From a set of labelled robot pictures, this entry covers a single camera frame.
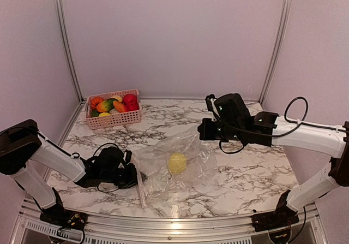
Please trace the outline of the yellow fake lemon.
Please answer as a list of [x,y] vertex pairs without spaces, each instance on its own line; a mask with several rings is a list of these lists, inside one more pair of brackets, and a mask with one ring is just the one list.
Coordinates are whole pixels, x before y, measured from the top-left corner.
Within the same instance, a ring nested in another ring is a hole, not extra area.
[[184,172],[187,166],[187,157],[181,153],[173,153],[168,160],[168,169],[172,175]]

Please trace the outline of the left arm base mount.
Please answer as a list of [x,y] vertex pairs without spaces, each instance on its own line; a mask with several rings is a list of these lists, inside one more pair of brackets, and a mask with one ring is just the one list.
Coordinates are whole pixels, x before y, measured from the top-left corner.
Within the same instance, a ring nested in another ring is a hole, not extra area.
[[47,209],[40,207],[40,220],[57,225],[60,229],[84,230],[87,214],[84,212],[65,209],[58,192],[54,188],[52,188],[52,190],[56,202],[53,206]]

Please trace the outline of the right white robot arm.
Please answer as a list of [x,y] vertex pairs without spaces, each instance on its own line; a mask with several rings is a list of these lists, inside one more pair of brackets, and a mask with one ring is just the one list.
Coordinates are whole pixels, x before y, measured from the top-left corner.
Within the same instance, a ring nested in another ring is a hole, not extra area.
[[216,98],[206,96],[206,106],[213,118],[204,118],[198,127],[200,140],[231,140],[242,146],[290,146],[324,153],[330,161],[300,186],[283,193],[270,222],[280,227],[293,213],[333,189],[348,186],[348,123],[326,126],[293,120],[286,115],[261,111],[251,115],[242,97],[230,93]]

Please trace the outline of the yellow fake pear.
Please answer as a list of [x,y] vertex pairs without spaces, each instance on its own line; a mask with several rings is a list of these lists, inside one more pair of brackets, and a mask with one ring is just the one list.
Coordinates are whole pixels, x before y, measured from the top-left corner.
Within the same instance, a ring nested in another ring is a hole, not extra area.
[[111,114],[109,112],[102,112],[99,114],[99,117],[104,117],[104,116],[110,116]]

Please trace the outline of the orange red fake mango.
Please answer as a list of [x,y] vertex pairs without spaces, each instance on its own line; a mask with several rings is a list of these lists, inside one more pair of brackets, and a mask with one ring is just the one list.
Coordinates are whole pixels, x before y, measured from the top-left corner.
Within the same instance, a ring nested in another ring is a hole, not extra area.
[[117,100],[113,101],[113,106],[119,113],[124,113],[129,111],[129,108],[125,104]]

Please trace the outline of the clear zip top bag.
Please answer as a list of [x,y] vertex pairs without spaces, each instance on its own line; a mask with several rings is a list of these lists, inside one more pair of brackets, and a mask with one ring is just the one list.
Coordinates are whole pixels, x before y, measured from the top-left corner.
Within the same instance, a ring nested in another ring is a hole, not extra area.
[[133,152],[143,208],[196,186],[218,184],[214,147],[191,128]]

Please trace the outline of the green red fake mango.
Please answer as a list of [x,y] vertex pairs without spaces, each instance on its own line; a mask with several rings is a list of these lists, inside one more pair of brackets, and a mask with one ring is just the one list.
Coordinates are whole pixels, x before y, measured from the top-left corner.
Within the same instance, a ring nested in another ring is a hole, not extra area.
[[111,109],[114,108],[113,106],[113,102],[117,101],[114,98],[110,98],[110,99],[106,99],[103,100],[102,102],[100,102],[97,106],[96,106],[96,110],[100,113],[102,112],[109,112]]

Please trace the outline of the white fake cabbage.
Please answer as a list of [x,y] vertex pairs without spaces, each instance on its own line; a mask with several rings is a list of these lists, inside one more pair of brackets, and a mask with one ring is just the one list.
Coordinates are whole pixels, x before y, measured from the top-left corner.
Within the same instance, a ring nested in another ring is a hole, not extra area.
[[109,111],[110,114],[114,115],[114,114],[118,114],[119,112],[116,109],[111,109]]

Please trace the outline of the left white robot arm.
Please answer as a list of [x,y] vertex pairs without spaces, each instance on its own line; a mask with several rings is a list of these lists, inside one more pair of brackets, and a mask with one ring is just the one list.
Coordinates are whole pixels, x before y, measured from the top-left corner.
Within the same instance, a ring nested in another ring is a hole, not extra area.
[[122,151],[107,142],[92,157],[84,159],[48,139],[32,119],[1,132],[1,174],[10,176],[58,225],[69,220],[69,213],[62,208],[57,191],[47,185],[31,162],[47,166],[82,188],[111,183],[117,189],[127,189],[138,184],[131,156],[131,151]]

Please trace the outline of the green fake vegetable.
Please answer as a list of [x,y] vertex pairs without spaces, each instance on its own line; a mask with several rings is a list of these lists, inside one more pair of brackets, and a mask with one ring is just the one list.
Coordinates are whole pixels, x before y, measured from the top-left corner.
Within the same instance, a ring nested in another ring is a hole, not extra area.
[[100,114],[100,112],[97,111],[97,109],[93,109],[91,111],[91,117],[98,117]]

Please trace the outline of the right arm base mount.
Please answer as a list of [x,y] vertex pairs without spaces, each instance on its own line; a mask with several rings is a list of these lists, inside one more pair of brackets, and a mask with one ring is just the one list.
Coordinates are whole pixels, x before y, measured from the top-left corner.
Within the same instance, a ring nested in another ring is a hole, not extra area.
[[256,232],[287,227],[299,222],[298,212],[287,206],[289,193],[290,190],[282,193],[274,211],[256,213],[251,217]]

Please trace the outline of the peach coloured fake fruit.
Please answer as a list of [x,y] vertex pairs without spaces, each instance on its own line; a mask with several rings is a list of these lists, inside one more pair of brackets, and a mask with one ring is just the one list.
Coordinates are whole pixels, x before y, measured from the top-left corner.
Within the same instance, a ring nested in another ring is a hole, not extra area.
[[123,98],[122,98],[121,96],[114,95],[114,96],[112,96],[111,98],[116,99],[116,100],[119,101],[120,103],[123,102]]

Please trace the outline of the orange fake fruit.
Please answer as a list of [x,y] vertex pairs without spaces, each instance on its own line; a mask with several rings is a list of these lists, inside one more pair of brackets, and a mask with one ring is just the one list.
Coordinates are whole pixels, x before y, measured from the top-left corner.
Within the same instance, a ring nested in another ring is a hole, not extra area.
[[92,98],[92,100],[91,100],[91,108],[95,109],[97,107],[97,105],[99,103],[103,102],[103,101],[104,101],[104,99],[102,97],[100,97],[100,96]]

